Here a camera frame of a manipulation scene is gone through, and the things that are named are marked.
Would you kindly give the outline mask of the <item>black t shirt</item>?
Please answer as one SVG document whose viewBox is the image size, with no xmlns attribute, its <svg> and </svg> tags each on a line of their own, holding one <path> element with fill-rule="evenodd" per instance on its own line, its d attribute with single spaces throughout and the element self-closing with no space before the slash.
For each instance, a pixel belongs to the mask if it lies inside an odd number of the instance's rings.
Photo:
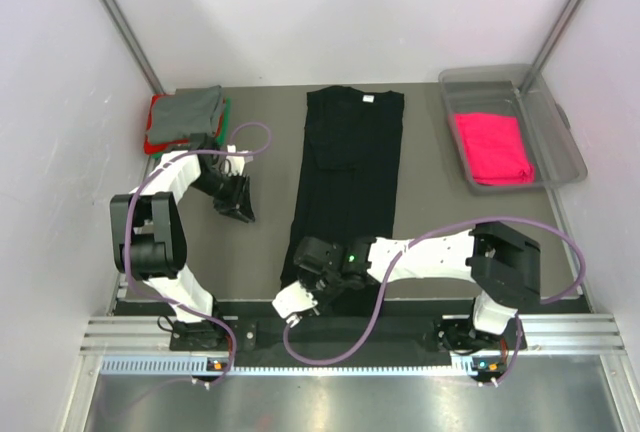
<svg viewBox="0 0 640 432">
<path fill-rule="evenodd" d="M 307 94 L 307 115 L 282 286 L 297 280 L 306 236 L 346 246 L 393 234 L 405 98 L 330 86 Z"/>
</svg>

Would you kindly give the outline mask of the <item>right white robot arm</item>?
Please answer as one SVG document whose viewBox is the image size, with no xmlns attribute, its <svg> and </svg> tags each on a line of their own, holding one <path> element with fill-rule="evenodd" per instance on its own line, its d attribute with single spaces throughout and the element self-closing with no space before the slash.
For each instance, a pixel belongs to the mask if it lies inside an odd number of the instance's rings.
<svg viewBox="0 0 640 432">
<path fill-rule="evenodd" d="M 467 336 L 487 348 L 502 337 L 518 310 L 539 302 L 540 256 L 535 240 L 498 221 L 422 240 L 373 237 L 339 245 L 306 237 L 293 256 L 298 279 L 272 305 L 296 326 L 302 314 L 321 311 L 347 289 L 404 280 L 464 281 L 480 289 Z"/>
</svg>

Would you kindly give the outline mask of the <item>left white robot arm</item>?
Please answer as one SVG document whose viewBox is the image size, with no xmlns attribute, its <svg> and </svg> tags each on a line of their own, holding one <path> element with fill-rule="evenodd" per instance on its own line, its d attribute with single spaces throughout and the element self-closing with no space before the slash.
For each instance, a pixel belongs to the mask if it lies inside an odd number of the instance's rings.
<svg viewBox="0 0 640 432">
<path fill-rule="evenodd" d="M 179 350 L 213 350 L 232 344 L 215 297 L 187 265 L 187 240 L 178 203 L 194 188 L 213 200 L 219 214 L 255 221 L 246 165 L 253 154 L 234 145 L 166 153 L 150 177 L 128 194 L 114 196 L 110 219 L 114 263 L 132 281 L 154 290 L 175 314 L 167 321 Z"/>
</svg>

